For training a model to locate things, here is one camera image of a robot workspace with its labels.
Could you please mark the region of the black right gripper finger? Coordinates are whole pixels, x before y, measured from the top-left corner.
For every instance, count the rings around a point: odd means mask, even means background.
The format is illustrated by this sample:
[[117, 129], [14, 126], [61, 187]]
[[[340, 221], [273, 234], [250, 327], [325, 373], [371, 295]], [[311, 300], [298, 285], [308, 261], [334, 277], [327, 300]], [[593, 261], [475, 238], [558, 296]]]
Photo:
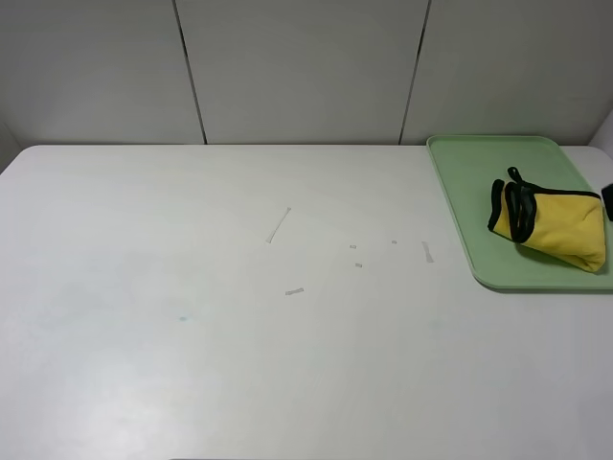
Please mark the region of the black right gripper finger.
[[603, 187], [601, 195], [606, 215], [610, 221], [613, 221], [613, 184]]

